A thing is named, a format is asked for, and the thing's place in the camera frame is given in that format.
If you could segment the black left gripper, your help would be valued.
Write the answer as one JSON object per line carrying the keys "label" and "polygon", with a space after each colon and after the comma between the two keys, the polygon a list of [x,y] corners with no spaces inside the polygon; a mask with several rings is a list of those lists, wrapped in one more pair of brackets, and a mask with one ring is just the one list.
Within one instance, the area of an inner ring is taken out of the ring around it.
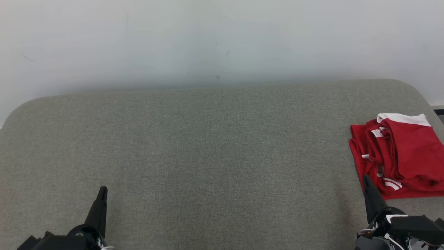
{"label": "black left gripper", "polygon": [[85,250],[109,250],[109,245],[104,238],[106,235],[107,197],[107,187],[100,187],[85,219],[85,224],[74,227],[68,233],[69,237],[85,240]]}

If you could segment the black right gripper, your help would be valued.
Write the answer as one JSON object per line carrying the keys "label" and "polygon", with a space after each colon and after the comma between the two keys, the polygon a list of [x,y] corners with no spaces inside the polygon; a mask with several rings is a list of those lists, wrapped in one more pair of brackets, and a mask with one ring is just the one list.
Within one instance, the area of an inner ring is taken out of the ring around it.
{"label": "black right gripper", "polygon": [[366,216],[369,225],[356,234],[354,250],[410,250],[409,238],[396,239],[388,233],[390,225],[387,218],[390,216],[407,216],[406,213],[395,207],[387,206],[368,175],[363,176],[363,184]]}

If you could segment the red basketball jersey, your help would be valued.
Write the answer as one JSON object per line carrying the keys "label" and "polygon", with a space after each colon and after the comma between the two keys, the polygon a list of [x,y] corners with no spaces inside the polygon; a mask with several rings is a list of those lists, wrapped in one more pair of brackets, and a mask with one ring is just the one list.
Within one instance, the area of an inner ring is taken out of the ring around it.
{"label": "red basketball jersey", "polygon": [[444,197],[444,191],[423,192],[402,187],[384,176],[384,163],[390,163],[389,143],[379,131],[376,119],[364,125],[351,125],[349,146],[361,183],[363,176],[371,177],[384,200],[400,198]]}

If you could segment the red shorts with white band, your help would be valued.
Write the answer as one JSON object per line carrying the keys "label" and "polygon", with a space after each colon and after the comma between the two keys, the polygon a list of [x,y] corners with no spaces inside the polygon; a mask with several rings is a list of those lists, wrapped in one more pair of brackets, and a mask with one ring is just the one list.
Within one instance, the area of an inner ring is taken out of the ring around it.
{"label": "red shorts with white band", "polygon": [[389,143],[390,163],[384,163],[384,176],[403,188],[444,191],[444,144],[426,115],[380,113],[376,121]]}

